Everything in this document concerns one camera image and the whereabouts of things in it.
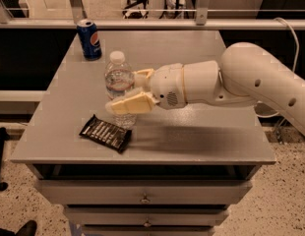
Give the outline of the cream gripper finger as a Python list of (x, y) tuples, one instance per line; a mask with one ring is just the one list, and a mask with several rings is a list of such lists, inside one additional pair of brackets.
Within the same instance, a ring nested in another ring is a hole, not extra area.
[(105, 109), (114, 115), (144, 114), (151, 112), (159, 101), (150, 91), (134, 88), (105, 104)]
[(134, 72), (134, 85), (136, 88), (148, 89), (150, 87), (150, 79), (154, 73), (153, 68), (139, 70)]

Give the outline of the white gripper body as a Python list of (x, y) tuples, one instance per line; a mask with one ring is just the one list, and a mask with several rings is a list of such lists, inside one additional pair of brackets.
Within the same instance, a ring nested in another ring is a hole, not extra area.
[(183, 93), (183, 65), (165, 65), (156, 69), (150, 78), (152, 95), (163, 109), (178, 109), (187, 105)]

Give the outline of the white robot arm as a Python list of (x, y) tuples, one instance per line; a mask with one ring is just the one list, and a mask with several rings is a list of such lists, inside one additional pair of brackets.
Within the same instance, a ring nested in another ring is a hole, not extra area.
[(261, 101), (305, 136), (305, 80), (258, 45), (227, 47), (218, 62), (171, 64), (135, 73), (135, 88), (105, 108), (114, 115), (183, 108), (188, 104), (241, 107)]

